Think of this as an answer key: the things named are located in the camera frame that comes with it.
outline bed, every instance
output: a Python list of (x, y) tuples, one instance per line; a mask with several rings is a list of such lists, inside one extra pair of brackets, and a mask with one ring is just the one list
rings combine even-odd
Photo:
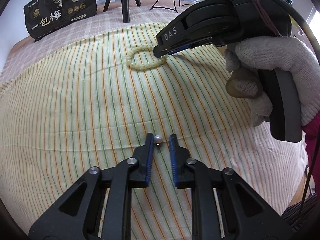
[(279, 214), (292, 200), (304, 144), (274, 140), (266, 123), (250, 126), (245, 101), (224, 90), (229, 73), (217, 48), (188, 49), (146, 71), (125, 65), (128, 50), (156, 45), (156, 33), (186, 9), (149, 11), (154, 1), (132, 1), (128, 24), (119, 1), (105, 13), (102, 2), (97, 16), (10, 52), (0, 76), (0, 198), (24, 232), (84, 171), (115, 166), (147, 132), (166, 139), (151, 186), (133, 193), (133, 239), (191, 239), (190, 194), (171, 180), (171, 133), (208, 167), (234, 168)]

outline metal screw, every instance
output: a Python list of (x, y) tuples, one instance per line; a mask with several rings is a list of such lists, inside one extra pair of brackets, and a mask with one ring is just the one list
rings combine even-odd
[(90, 174), (97, 174), (98, 172), (99, 172), (99, 167), (91, 167), (90, 169), (89, 169), (89, 173)]
[(235, 171), (234, 171), (233, 169), (231, 169), (231, 168), (225, 168), (225, 169), (223, 170), (223, 172), (224, 172), (224, 174), (226, 174), (226, 175), (233, 175), (233, 174), (235, 173)]
[(131, 165), (132, 165), (132, 164), (136, 164), (137, 161), (138, 161), (138, 160), (137, 160), (136, 158), (129, 158), (129, 159), (127, 159), (127, 163), (128, 163), (128, 164), (131, 164)]
[(188, 163), (188, 164), (193, 165), (193, 164), (196, 164), (196, 162), (197, 162), (197, 160), (196, 160), (195, 158), (188, 158), (188, 159), (187, 159), (187, 163)]

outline white pearl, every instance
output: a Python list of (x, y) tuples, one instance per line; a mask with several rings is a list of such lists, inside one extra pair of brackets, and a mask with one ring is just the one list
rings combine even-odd
[(162, 141), (163, 141), (163, 136), (157, 134), (157, 135), (154, 136), (153, 140), (154, 140), (154, 143), (155, 143), (155, 144), (160, 144), (160, 143), (162, 143)]

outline gold logo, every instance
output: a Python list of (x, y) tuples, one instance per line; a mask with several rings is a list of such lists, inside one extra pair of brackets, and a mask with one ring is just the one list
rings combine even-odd
[(35, 11), (33, 12), (33, 17), (36, 18), (37, 16), (40, 15), (40, 10), (37, 8), (35, 9)]

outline hand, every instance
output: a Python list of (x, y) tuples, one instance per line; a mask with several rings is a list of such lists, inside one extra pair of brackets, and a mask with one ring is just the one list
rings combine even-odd
[[(296, 84), (301, 105), (301, 124), (307, 125), (320, 111), (320, 67), (316, 56), (307, 46), (292, 37), (255, 37), (240, 42), (236, 55), (225, 51), (226, 69), (229, 72), (241, 67), (239, 60), (256, 68), (272, 70), (281, 68), (290, 71)], [(241, 94), (252, 95), (257, 87), (241, 78), (233, 81)], [(246, 99), (251, 109), (254, 126), (260, 125), (272, 111), (268, 96), (262, 94), (256, 99)]]

